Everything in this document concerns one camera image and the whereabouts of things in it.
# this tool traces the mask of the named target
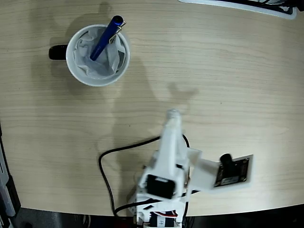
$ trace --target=pen clip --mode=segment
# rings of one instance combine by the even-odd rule
[[[115,34],[109,39],[109,44],[112,44],[114,41],[115,36],[122,30],[122,27],[126,24],[125,21],[121,24],[121,26],[117,26],[118,30],[115,32]]]

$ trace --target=white object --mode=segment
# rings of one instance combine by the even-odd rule
[[[136,215],[137,224],[143,225],[144,228],[152,228],[149,226],[152,212],[174,210],[177,214],[174,227],[181,228],[185,205],[189,201],[193,190],[216,193],[250,186],[252,182],[253,156],[232,159],[232,161],[239,160],[249,162],[246,179],[243,182],[215,187],[221,163],[205,160],[202,158],[202,151],[186,146],[182,137],[181,115],[178,110],[169,110],[167,112],[167,121],[161,134],[159,150],[154,153],[149,165],[145,168],[138,181],[136,192],[130,198],[129,203],[142,202],[149,199],[160,201],[132,207],[129,210]],[[190,166],[193,166],[194,170],[185,194],[184,185]],[[174,193],[170,199],[148,193],[149,175],[155,176],[157,177],[156,179],[163,182],[173,181],[175,183]]]
[[[79,42],[79,39],[88,31],[90,30],[96,30],[96,29],[103,29],[106,28],[106,25],[90,25],[85,28],[82,28],[79,30],[69,41],[67,49],[66,49],[66,63],[67,66],[71,72],[71,74],[80,82],[83,84],[86,84],[88,86],[107,86],[109,84],[112,84],[116,82],[127,70],[129,64],[130,64],[130,59],[131,59],[131,53],[130,53],[130,42],[124,34],[123,31],[119,32],[117,35],[119,39],[122,42],[122,46],[125,49],[125,59],[122,64],[122,66],[118,69],[117,72],[115,72],[111,76],[107,77],[94,77],[94,76],[88,76],[86,74],[86,70],[83,70],[80,68],[76,62],[75,62],[75,55],[74,51],[77,45],[77,42]]]
[[[185,2],[185,3],[197,3],[197,4],[204,4],[204,5],[211,5],[211,6],[222,6],[222,7],[228,7],[228,8],[235,8],[239,10],[248,10],[248,11],[253,11],[253,12],[259,12],[259,13],[264,13],[268,15],[273,15],[285,19],[295,19],[296,17],[296,7],[293,8],[293,13],[292,14],[285,14],[281,13],[278,11],[274,11],[271,9],[264,9],[260,7],[254,7],[254,6],[249,6],[245,4],[238,4],[238,3],[233,3],[233,2],[227,2],[227,1],[220,1],[220,0],[179,0],[180,2]]]
[[[173,181],[175,183],[175,194],[172,200],[174,200],[183,193],[185,178],[189,169],[187,146],[182,138],[181,115],[177,110],[168,111],[167,122],[161,136],[159,150],[154,154],[150,165],[144,170],[138,186],[147,197],[164,201],[167,198],[147,193],[145,182],[148,175],[156,176],[163,181]],[[182,166],[183,169],[177,168],[176,164]]]
[[[88,77],[101,80],[112,77],[123,66],[125,59],[125,48],[119,36],[115,36],[114,41],[105,47],[96,61],[90,59],[92,50],[104,31],[105,28],[91,28],[79,38],[74,50],[76,65]]]

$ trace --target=black object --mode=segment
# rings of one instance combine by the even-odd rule
[[[229,153],[221,156],[220,162],[223,165],[223,178],[237,176],[238,170],[232,161],[232,157]]]
[[[24,228],[33,228],[33,225],[30,224],[29,222],[27,222],[27,223],[24,225]]]
[[[175,183],[172,180],[166,180],[148,175],[147,178],[147,193],[167,199],[172,199],[175,190]]]
[[[12,202],[14,210],[15,210],[15,215],[17,215],[18,211],[21,208],[21,204],[20,204],[20,200],[19,200],[19,197],[18,197],[18,194],[17,194],[17,191],[16,191],[14,181],[13,181],[13,177],[10,174],[8,163],[6,161],[4,147],[3,147],[1,137],[2,137],[2,130],[1,130],[1,125],[0,125],[0,146],[1,146],[2,153],[3,153],[3,159],[4,159],[5,166],[6,166],[6,170],[7,170],[8,176],[9,176],[9,180],[6,183],[6,187],[9,191],[9,196],[10,196],[11,202]]]
[[[52,60],[65,60],[67,45],[55,45],[48,50],[48,57]]]
[[[154,206],[149,205],[149,206],[145,207],[144,210],[149,210],[150,208],[154,208]]]
[[[219,166],[214,187],[245,182],[247,180],[249,158],[232,161],[231,155],[227,153],[221,156],[220,161],[222,164]]]
[[[304,11],[304,0],[295,0],[295,3],[299,11]]]
[[[159,222],[157,221],[157,217],[158,215],[151,213],[151,217],[150,217],[150,221],[149,221],[149,226],[150,227],[158,227]],[[165,224],[164,227],[174,227],[174,218],[165,218]]]

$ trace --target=blue pen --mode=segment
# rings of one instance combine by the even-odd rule
[[[90,59],[95,61],[98,56],[102,53],[104,48],[109,44],[109,40],[112,36],[115,35],[115,33],[118,30],[118,26],[121,26],[124,22],[124,19],[117,15],[112,18],[110,21],[108,27],[106,27],[105,31],[101,35],[96,47],[92,51],[92,54],[90,56]]]

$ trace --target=wooden desk surface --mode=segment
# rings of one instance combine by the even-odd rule
[[[123,15],[132,60],[88,87],[48,49]],[[0,9],[0,121],[26,208],[111,215],[102,152],[156,136],[167,109],[206,159],[254,154],[252,188],[197,193],[189,215],[304,203],[304,14],[296,20],[177,0],[11,0]],[[116,206],[157,144],[108,155]]]

